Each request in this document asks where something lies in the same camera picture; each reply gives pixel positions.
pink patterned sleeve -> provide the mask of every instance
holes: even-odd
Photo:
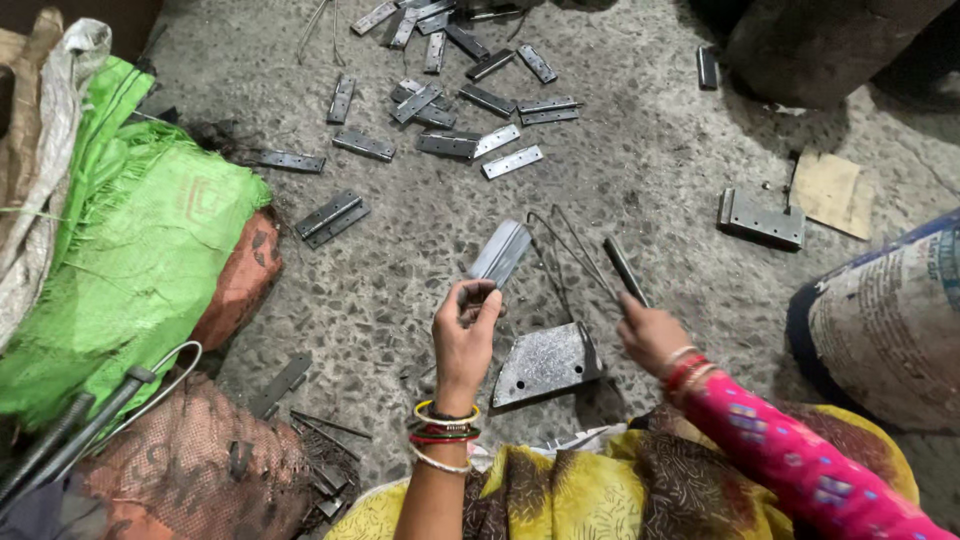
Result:
[[[714,371],[685,415],[787,512],[829,538],[934,540],[956,536],[804,424]]]

silver bangle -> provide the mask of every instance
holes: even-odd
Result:
[[[473,468],[473,466],[470,465],[470,460],[469,460],[469,459],[467,460],[467,466],[466,466],[466,467],[451,467],[451,466],[449,466],[449,465],[444,465],[444,464],[441,463],[440,461],[437,461],[436,459],[434,459],[434,458],[432,458],[432,457],[429,457],[428,455],[424,454],[423,452],[420,451],[419,448],[417,448],[416,446],[414,446],[413,443],[410,444],[410,450],[413,451],[414,455],[415,455],[415,456],[417,457],[417,459],[419,459],[420,461],[426,463],[427,465],[433,467],[434,469],[440,469],[441,471],[444,471],[445,473],[450,473],[450,474],[453,474],[453,475],[465,475],[466,473],[469,473],[470,470]]]
[[[681,356],[687,353],[693,353],[693,352],[699,353],[700,349],[697,349],[692,345],[687,345],[686,347],[681,347],[680,349],[677,349],[676,351],[671,353],[670,357],[666,360],[666,363],[663,364],[663,369],[661,370],[660,375],[657,376],[657,379],[660,380],[660,382],[666,382],[665,379],[667,378],[667,376],[669,376],[670,373],[673,372],[673,364],[677,363],[677,360]]]

dirty floor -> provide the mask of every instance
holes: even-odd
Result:
[[[741,383],[770,398],[820,401],[785,348],[790,296],[960,200],[956,117],[903,112],[869,86],[841,108],[800,116],[773,112],[726,83],[717,92],[700,91],[694,53],[713,37],[685,2],[641,0],[599,8],[546,2],[509,42],[516,20],[474,25],[494,52],[534,44],[560,75],[542,86],[514,61],[481,87],[516,99],[573,95],[586,102],[579,120],[521,128],[519,141],[482,159],[531,144],[545,154],[488,182],[479,162],[416,151],[420,127],[390,118],[388,95],[397,81],[430,79],[421,72],[427,38],[415,33],[404,53],[380,46],[386,24],[365,37],[352,34],[348,25],[378,3],[339,3],[337,37],[348,64],[342,68],[333,60],[332,9],[309,41],[303,65],[294,58],[316,6],[312,0],[168,0],[161,22],[169,29],[153,54],[163,88],[141,108],[176,105],[186,121],[236,118],[251,144],[326,156],[319,177],[258,170],[288,225],[346,188],[371,205],[368,217],[316,251],[283,231],[283,273],[232,341],[218,378],[245,402],[291,355],[311,354],[308,383],[283,401],[279,415],[285,418],[285,408],[296,406],[374,431],[373,444],[343,436],[364,457],[365,488],[409,474],[404,437],[410,409],[429,396],[433,382],[433,311],[506,218],[522,221],[528,210],[546,216],[552,204],[560,205],[611,282],[616,275],[600,244],[615,235],[651,300],[680,317],[696,343]],[[467,82],[463,74],[472,64],[448,44],[443,73],[435,79],[452,94]],[[330,145],[338,128],[324,119],[341,72],[359,79],[347,126],[392,141],[392,163]],[[506,123],[456,102],[457,129],[489,133]],[[863,166],[861,174],[876,190],[869,242],[808,222],[804,249],[790,254],[715,229],[724,187],[782,208],[789,157],[806,145]],[[543,227],[533,234],[550,245]],[[610,379],[485,416],[479,442],[488,447],[537,443],[636,416],[659,400],[655,382],[622,354],[613,328],[616,306],[572,258],[558,258],[572,315],[589,328]],[[532,250],[504,293],[510,312],[497,327],[481,404],[489,401],[500,362],[518,335],[569,322]],[[945,482],[960,477],[960,443],[919,435],[899,441],[924,507],[942,526],[960,530],[960,487]]]

green plastic sack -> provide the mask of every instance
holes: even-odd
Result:
[[[81,389],[99,403],[130,366],[149,369],[185,341],[244,223],[270,202],[253,172],[176,126],[119,128],[153,83],[131,70],[110,59],[91,84],[55,263],[0,359],[0,413],[18,414],[28,430],[56,418]]]

person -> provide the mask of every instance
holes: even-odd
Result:
[[[669,403],[645,429],[601,454],[504,446],[472,470],[473,400],[502,297],[491,281],[456,283],[434,319],[437,386],[415,410],[425,422],[411,436],[413,475],[361,498],[327,538],[956,538],[917,507],[882,430],[834,407],[786,405],[802,423],[707,361],[669,314],[619,300],[626,352]]]

